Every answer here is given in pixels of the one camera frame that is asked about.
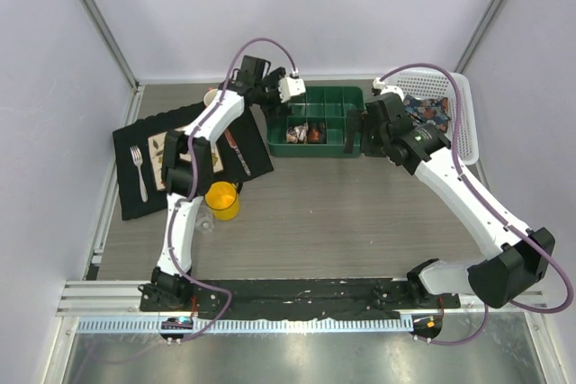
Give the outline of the black orange floral tie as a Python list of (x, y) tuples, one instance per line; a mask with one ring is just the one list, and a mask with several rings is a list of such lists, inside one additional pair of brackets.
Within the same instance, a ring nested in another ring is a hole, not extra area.
[(326, 144), (327, 132), (324, 122), (310, 122), (307, 133), (308, 144)]

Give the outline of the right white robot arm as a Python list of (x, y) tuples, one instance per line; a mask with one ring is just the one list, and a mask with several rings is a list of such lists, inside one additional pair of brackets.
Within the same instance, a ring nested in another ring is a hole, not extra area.
[(387, 93), (346, 115), (345, 152), (356, 134), (379, 156), (416, 176), (456, 215), (483, 255), (479, 262), (428, 260), (408, 272), (406, 294), (424, 308), (440, 294), (474, 294), (491, 308), (501, 308), (541, 281), (552, 253), (553, 234), (531, 229), (499, 203), (453, 156), (449, 139), (434, 125), (414, 125), (401, 97)]

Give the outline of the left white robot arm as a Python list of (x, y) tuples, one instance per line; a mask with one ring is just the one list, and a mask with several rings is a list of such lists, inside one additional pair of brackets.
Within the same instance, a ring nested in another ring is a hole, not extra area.
[(160, 256), (150, 282), (139, 287), (142, 311), (180, 311), (191, 302), (194, 226), (203, 196), (214, 183), (212, 146), (251, 105), (277, 112), (293, 97), (295, 73), (245, 56), (216, 90), (207, 107), (182, 130), (165, 136), (161, 177), (166, 186), (167, 220)]

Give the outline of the rolled tie in tray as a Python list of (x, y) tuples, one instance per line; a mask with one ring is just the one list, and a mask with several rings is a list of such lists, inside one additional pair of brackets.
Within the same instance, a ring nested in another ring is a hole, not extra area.
[(300, 125), (289, 126), (286, 130), (286, 142), (288, 144), (306, 144), (308, 142), (309, 125), (303, 123)]

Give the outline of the orange ceramic mug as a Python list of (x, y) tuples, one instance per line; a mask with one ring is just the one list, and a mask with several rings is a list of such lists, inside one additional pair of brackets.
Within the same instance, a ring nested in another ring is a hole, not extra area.
[(211, 103), (221, 94), (221, 90), (216, 87), (211, 87), (206, 94), (203, 96), (204, 107), (207, 108)]

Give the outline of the black cloth placemat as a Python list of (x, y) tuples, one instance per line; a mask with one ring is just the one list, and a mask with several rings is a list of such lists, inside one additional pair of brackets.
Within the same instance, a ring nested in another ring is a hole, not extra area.
[[(112, 133), (122, 219), (140, 218), (167, 207), (166, 192), (157, 188), (154, 179), (148, 138), (186, 126), (203, 110), (202, 103), (194, 103), (148, 116)], [(224, 137), (221, 137), (217, 141), (217, 147), (222, 159), (223, 171), (214, 175), (216, 182), (245, 183), (274, 170), (251, 110), (246, 109), (230, 124), (228, 130), (235, 139), (250, 173), (245, 172), (235, 150), (229, 146)], [(130, 152), (130, 148), (134, 146), (140, 149), (143, 157), (141, 171), (148, 192), (147, 201), (143, 201), (140, 196), (138, 169), (133, 164)]]

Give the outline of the white plastic basket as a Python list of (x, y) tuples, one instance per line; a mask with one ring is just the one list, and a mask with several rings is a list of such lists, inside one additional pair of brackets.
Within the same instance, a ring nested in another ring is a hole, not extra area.
[(466, 165), (475, 165), (479, 159), (479, 148), (476, 123), (473, 112), (472, 92), (468, 79), (460, 74), (451, 73), (460, 93), (460, 110), (457, 110), (455, 90), (446, 76), (430, 67), (412, 67), (395, 74), (389, 74), (384, 79), (388, 85), (398, 86), (403, 94), (418, 99), (441, 99), (449, 101), (450, 126), (444, 133), (454, 141), (454, 126), (456, 117), (460, 119), (460, 128), (456, 140), (459, 157)]

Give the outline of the blue floral tie in basket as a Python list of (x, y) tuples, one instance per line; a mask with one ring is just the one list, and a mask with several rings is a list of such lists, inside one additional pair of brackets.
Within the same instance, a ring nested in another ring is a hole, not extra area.
[(416, 125), (431, 124), (436, 126), (442, 133), (448, 132), (451, 117), (447, 98), (418, 99), (411, 95), (406, 95), (403, 104), (406, 112)]

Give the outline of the yellow plastic mug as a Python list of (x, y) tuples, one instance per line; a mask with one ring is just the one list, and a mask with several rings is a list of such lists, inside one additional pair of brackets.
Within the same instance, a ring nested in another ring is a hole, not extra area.
[(217, 220), (229, 221), (239, 214), (239, 186), (234, 183), (214, 183), (204, 200)]

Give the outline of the square floral ceramic plate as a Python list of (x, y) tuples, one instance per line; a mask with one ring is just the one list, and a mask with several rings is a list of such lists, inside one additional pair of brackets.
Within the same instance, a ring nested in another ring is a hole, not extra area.
[[(155, 185), (158, 191), (164, 191), (166, 189), (165, 183), (161, 178), (166, 134), (167, 133), (164, 131), (148, 138), (149, 158), (152, 165)], [(222, 173), (224, 171), (223, 160), (216, 144), (211, 144), (211, 160), (213, 172), (215, 174)]]

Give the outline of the clear plastic cup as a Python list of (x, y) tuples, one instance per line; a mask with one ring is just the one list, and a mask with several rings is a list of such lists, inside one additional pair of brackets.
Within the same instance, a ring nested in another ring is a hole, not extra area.
[(211, 233), (214, 230), (213, 215), (208, 208), (201, 207), (198, 209), (194, 227), (197, 232), (202, 234)]

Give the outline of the silver fork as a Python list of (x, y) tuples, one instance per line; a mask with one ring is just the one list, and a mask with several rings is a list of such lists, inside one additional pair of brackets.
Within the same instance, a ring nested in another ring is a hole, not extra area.
[(131, 154), (132, 162), (137, 169), (137, 173), (138, 173), (138, 177), (139, 177), (140, 198), (143, 202), (147, 202), (149, 199), (149, 196), (148, 196), (148, 191), (147, 191), (146, 184), (144, 182), (144, 178), (143, 178), (142, 170), (141, 170), (141, 167), (143, 164), (143, 157), (142, 157), (140, 148), (138, 146), (130, 147), (130, 154)]

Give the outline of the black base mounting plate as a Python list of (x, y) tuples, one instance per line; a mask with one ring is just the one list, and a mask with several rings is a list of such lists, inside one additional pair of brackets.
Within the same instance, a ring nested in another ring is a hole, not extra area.
[(311, 321), (397, 318), (402, 310), (456, 309), (458, 296), (418, 293), (408, 281), (391, 278), (205, 280), (231, 292), (208, 290), (182, 278), (139, 286), (142, 312), (195, 312), (212, 319)]

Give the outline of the orange handled table knife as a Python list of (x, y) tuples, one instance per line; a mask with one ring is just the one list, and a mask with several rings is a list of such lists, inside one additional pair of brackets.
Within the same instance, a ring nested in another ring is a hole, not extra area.
[(246, 173), (247, 176), (250, 176), (250, 175), (251, 175), (250, 168), (249, 168), (249, 166), (248, 166), (245, 158), (243, 157), (243, 155), (242, 155), (242, 153), (241, 153), (241, 151), (240, 151), (240, 149), (239, 149), (238, 143), (237, 143), (236, 140), (234, 139), (234, 137), (233, 137), (233, 135), (231, 134), (230, 130), (229, 130), (229, 129), (226, 129), (226, 130), (224, 131), (224, 135), (225, 135), (225, 138), (226, 138), (229, 146), (234, 150), (234, 152), (235, 152), (235, 154), (236, 154), (236, 157), (237, 157), (237, 159), (239, 160), (239, 162), (240, 162), (240, 164), (241, 164), (244, 172)]

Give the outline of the aluminium frame rail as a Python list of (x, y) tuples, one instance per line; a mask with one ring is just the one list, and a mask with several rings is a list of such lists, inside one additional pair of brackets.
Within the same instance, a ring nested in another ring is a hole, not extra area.
[[(145, 281), (67, 281), (61, 294), (58, 304), (58, 312), (72, 315), (82, 313), (94, 313), (96, 315), (138, 312), (140, 306), (141, 292), (140, 285)], [(464, 310), (479, 310), (482, 312), (481, 301), (473, 295), (457, 295), (460, 306), (451, 309), (463, 308)], [(445, 309), (450, 309), (447, 300), (442, 300)], [(521, 294), (518, 302), (534, 307), (545, 307), (545, 296), (540, 290), (530, 290)], [(412, 308), (408, 306), (407, 300), (400, 301), (398, 307), (392, 310), (401, 312), (408, 311), (435, 311), (435, 308)]]

